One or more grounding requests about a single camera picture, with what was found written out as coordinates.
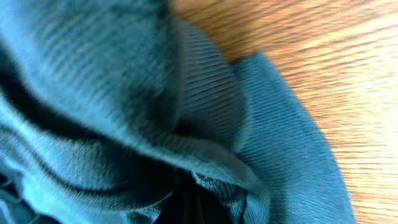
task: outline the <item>teal cloth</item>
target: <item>teal cloth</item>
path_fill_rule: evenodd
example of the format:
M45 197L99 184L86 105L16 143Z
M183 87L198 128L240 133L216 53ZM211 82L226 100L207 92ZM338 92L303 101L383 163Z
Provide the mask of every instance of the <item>teal cloth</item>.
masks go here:
M0 157L61 223L154 223L189 172L233 223L355 223L327 141L259 53L162 0L0 0Z

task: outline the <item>wrinkled blue cloth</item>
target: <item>wrinkled blue cloth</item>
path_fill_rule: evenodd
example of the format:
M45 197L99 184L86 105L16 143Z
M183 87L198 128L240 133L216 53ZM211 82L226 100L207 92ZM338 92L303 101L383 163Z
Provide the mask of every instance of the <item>wrinkled blue cloth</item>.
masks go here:
M0 0L0 158L60 223L154 223L189 173L233 223L355 223L263 54L230 65L166 0Z

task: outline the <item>wooden floor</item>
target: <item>wooden floor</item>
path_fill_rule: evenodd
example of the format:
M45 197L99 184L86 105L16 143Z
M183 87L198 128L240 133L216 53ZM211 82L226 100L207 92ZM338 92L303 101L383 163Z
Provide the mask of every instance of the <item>wooden floor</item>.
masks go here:
M230 61L265 51L330 141L358 223L398 223L398 1L179 0Z

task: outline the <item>wooden surface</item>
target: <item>wooden surface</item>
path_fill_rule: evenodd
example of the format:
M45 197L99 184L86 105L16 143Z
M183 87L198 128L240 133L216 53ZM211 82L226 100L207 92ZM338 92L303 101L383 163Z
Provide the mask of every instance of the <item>wooden surface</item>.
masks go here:
M326 138L358 223L398 223L398 1L180 0L230 61L264 50Z

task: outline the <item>wood grain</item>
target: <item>wood grain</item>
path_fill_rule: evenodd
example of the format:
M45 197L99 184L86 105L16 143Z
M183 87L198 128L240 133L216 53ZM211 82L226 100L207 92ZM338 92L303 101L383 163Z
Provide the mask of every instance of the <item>wood grain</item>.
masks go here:
M234 61L266 51L326 138L358 223L398 223L398 2L175 4Z

